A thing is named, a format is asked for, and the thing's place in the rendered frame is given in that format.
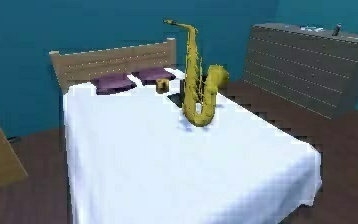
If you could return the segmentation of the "golden saxophone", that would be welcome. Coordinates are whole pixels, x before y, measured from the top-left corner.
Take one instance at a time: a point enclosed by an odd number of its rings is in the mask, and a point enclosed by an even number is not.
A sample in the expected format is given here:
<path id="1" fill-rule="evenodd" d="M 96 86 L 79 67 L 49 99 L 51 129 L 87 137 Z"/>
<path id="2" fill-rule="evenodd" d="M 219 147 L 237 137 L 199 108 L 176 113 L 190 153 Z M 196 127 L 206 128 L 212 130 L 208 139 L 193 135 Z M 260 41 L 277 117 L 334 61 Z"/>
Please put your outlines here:
<path id="1" fill-rule="evenodd" d="M 229 81 L 229 72 L 223 65 L 211 64 L 203 76 L 203 59 L 199 55 L 196 35 L 198 30 L 190 24 L 166 19 L 165 24 L 187 30 L 186 66 L 182 112 L 189 123 L 196 127 L 209 125 L 216 111 L 219 89 Z"/>

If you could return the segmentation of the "small golden brown box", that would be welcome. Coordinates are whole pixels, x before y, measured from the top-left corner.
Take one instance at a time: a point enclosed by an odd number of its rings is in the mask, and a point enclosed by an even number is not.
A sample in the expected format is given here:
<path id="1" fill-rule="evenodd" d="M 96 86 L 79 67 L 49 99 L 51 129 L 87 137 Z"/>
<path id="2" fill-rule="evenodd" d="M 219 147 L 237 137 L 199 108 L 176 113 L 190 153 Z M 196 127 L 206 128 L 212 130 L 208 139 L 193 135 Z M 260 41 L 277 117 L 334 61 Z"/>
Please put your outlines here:
<path id="1" fill-rule="evenodd" d="M 156 92 L 158 94 L 167 93 L 169 91 L 169 80 L 161 78 L 156 80 Z"/>

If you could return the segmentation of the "purple pillow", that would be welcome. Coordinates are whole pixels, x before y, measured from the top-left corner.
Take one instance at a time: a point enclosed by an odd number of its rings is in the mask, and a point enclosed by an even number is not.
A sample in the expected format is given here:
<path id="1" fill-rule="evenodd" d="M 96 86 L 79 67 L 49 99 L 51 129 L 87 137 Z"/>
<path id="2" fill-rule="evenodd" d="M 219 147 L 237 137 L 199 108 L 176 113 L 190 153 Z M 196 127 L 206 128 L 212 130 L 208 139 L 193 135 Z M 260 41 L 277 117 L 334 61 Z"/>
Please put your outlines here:
<path id="1" fill-rule="evenodd" d="M 174 80 L 175 75 L 166 71 L 163 67 L 143 69 L 132 73 L 133 76 L 141 80 L 143 85 L 154 85 L 157 79 Z"/>
<path id="2" fill-rule="evenodd" d="M 91 83 L 96 87 L 97 95 L 108 95 L 128 91 L 136 87 L 124 73 L 112 73 L 95 78 Z"/>

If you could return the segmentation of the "white bed with wooden headboard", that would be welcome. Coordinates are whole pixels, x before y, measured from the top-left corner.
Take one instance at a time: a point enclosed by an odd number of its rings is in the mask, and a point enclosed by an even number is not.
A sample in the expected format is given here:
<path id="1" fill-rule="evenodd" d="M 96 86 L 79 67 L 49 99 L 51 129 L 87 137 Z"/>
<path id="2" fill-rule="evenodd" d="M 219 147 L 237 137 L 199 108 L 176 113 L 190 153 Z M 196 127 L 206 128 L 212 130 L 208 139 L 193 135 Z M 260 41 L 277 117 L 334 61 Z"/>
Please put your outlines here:
<path id="1" fill-rule="evenodd" d="M 320 154 L 225 97 L 192 126 L 132 73 L 175 68 L 176 42 L 50 55 L 63 92 L 72 224 L 279 224 L 321 187 Z M 128 91 L 92 79 L 124 73 Z"/>

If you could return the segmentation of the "grey chest of drawers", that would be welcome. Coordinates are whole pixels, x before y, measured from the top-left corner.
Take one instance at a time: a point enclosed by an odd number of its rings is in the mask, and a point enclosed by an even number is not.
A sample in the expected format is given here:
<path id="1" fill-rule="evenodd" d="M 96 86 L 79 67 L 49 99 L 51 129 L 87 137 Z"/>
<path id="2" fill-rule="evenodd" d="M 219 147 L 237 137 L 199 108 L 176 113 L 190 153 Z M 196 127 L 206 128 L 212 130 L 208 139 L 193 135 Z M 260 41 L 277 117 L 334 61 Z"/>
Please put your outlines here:
<path id="1" fill-rule="evenodd" d="M 358 35 L 253 25 L 243 80 L 326 118 L 341 116 L 358 102 Z"/>

